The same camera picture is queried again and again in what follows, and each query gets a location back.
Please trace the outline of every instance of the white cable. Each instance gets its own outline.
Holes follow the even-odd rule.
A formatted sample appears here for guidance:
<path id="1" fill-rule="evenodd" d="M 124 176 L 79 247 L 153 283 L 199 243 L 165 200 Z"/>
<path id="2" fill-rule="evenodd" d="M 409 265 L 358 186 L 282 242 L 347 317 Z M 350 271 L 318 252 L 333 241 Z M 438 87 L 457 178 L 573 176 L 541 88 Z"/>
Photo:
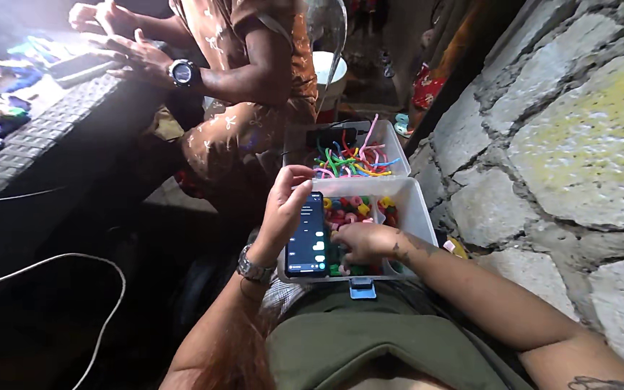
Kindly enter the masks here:
<path id="1" fill-rule="evenodd" d="M 105 323 L 100 328 L 100 333 L 98 333 L 98 341 L 96 341 L 96 346 L 95 346 L 95 349 L 93 350 L 93 356 L 91 356 L 91 361 L 90 361 L 90 363 L 88 363 L 88 368 L 86 368 L 86 372 L 83 373 L 83 375 L 81 376 L 81 379 L 79 379 L 78 382 L 76 383 L 76 385 L 74 386 L 74 388 L 71 389 L 71 390 L 76 390 L 76 389 L 78 389 L 78 387 L 83 382 L 83 379 L 85 379 L 86 376 L 88 375 L 88 373 L 91 371 L 91 367 L 93 366 L 93 363 L 95 362 L 95 359 L 98 356 L 98 350 L 100 349 L 100 340 L 102 340 L 102 338 L 103 338 L 103 333 L 105 332 L 105 327 L 108 326 L 109 320 L 112 319 L 112 316 L 117 311 L 117 308 L 119 307 L 119 304 L 122 302 L 122 298 L 124 298 L 124 292 L 127 289 L 127 280 L 124 278 L 124 273 L 122 272 L 122 270 L 119 269 L 117 264 L 115 264 L 112 261 L 109 261 L 107 259 L 103 259 L 101 257 L 96 257 L 96 256 L 91 256 L 91 255 L 84 255 L 83 253 L 64 253 L 63 255 L 56 255 L 56 256 L 50 257 L 48 259 L 45 259 L 45 260 L 40 261 L 38 263 L 35 263 L 33 265 L 27 266 L 26 268 L 23 268 L 23 269 L 17 270 L 16 272 L 10 273 L 10 274 L 8 274 L 6 276 L 2 276 L 0 278 L 0 282 L 2 280 L 6 280 L 6 279 L 9 279 L 9 278 L 12 278 L 12 277 L 14 277 L 16 275 L 20 275 L 23 272 L 26 272 L 27 270 L 34 269 L 37 266 L 43 265 L 43 264 L 45 264 L 47 262 L 50 262 L 52 260 L 57 260 L 57 259 L 60 259 L 62 257 L 68 257 L 68 256 L 85 257 L 85 258 L 88 258 L 88 259 L 104 261 L 104 262 L 108 263 L 109 265 L 113 266 L 114 269 L 117 271 L 117 273 L 119 273 L 119 277 L 122 278 L 122 291 L 119 293 L 119 299 L 117 299 L 117 304 L 114 306 L 112 311 L 109 313 L 108 319 L 105 320 Z"/>

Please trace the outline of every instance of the cable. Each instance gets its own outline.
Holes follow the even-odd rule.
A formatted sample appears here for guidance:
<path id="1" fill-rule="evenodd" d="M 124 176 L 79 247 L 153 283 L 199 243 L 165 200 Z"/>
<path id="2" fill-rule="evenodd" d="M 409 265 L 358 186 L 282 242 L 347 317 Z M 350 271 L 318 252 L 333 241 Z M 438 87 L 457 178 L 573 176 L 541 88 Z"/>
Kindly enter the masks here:
<path id="1" fill-rule="evenodd" d="M 105 328 L 108 326 L 109 320 L 112 319 L 112 316 L 117 311 L 117 308 L 119 307 L 119 304 L 122 302 L 122 298 L 124 298 L 124 292 L 127 289 L 127 280 L 126 280 L 126 278 L 124 278 L 124 273 L 122 272 L 122 270 L 119 269 L 117 264 L 115 264 L 112 261 L 109 261 L 107 259 L 103 259 L 101 257 L 96 257 L 96 256 L 91 256 L 91 255 L 84 255 L 83 253 L 64 253 L 62 255 L 56 255 L 56 256 L 50 257 L 48 259 L 45 259 L 43 261 L 40 261 L 38 263 L 35 263 L 33 265 L 27 266 L 26 268 L 17 270 L 16 272 L 10 273 L 10 274 L 8 274 L 6 276 L 2 276 L 0 278 L 0 282 L 3 281 L 3 280 L 6 280 L 6 279 L 12 278 L 14 276 L 20 275 L 20 274 L 22 274 L 22 273 L 24 273 L 24 272 L 26 272 L 28 270 L 34 269 L 37 266 L 43 265 L 43 264 L 48 263 L 48 262 L 50 262 L 52 260 L 57 260 L 57 259 L 60 259 L 62 257 L 68 257 L 68 256 L 85 257 L 87 259 L 99 260 L 99 261 L 103 261 L 105 263 L 108 263 L 109 265 L 114 267 L 114 269 L 117 271 L 117 273 L 119 273 L 119 277 L 122 279 L 122 291 L 120 291 L 120 293 L 119 293 L 119 299 L 117 299 L 117 304 L 114 306 L 114 308 L 112 308 L 112 311 L 109 313 L 108 319 L 105 320 L 105 323 L 100 328 L 100 333 L 98 333 L 98 341 L 96 341 L 95 349 L 93 350 L 93 355 L 91 356 L 91 361 L 88 363 L 88 368 L 86 368 L 86 371 L 83 373 L 81 378 L 78 380 L 78 382 L 76 383 L 74 388 L 71 389 L 71 390 L 76 390 L 81 385 L 81 383 L 86 378 L 86 376 L 88 376 L 88 373 L 91 371 L 91 367 L 93 366 L 93 363 L 95 362 L 95 359 L 98 356 L 98 350 L 100 349 L 100 341 L 103 339 L 103 333 L 105 333 Z"/>
<path id="2" fill-rule="evenodd" d="M 47 194 L 49 192 L 54 192 L 54 191 L 59 191 L 62 188 L 65 188 L 65 186 L 63 187 L 57 187 L 57 188 L 53 188 L 51 190 L 44 190 L 44 191 L 38 191 L 38 192 L 31 192 L 30 194 L 23 194 L 23 195 L 16 195 L 16 196 L 8 196 L 6 198 L 0 198 L 0 202 L 4 201 L 4 200 L 14 200 L 14 199 L 22 199 L 22 198 L 29 198 L 31 196 L 37 196 L 37 195 L 42 195 L 42 194 Z"/>

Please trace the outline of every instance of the watch face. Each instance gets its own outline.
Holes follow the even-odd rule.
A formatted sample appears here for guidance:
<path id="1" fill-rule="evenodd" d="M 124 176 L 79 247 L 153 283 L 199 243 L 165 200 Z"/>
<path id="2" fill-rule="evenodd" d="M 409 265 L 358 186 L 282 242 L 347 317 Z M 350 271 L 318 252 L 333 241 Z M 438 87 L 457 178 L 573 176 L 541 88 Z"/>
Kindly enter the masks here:
<path id="1" fill-rule="evenodd" d="M 178 83 L 188 83 L 191 80 L 191 67 L 187 64 L 178 64 L 173 69 L 173 77 Z"/>

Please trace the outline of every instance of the stone wall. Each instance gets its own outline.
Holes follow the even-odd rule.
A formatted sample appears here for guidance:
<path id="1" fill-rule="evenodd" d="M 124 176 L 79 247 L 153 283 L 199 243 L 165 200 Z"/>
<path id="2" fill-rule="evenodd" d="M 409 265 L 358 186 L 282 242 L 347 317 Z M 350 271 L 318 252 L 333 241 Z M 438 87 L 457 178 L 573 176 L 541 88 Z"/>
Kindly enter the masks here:
<path id="1" fill-rule="evenodd" d="M 436 228 L 624 357 L 624 1 L 519 22 L 412 171 Z"/>

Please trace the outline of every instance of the phone screen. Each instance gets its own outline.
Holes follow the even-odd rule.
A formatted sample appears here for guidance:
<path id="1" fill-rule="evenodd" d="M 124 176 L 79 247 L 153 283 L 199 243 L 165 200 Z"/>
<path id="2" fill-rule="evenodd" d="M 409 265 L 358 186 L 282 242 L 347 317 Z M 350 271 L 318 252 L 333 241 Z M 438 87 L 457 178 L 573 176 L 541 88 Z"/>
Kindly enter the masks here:
<path id="1" fill-rule="evenodd" d="M 286 275 L 312 278 L 326 275 L 324 196 L 311 192 L 300 209 L 300 225 L 286 246 Z"/>

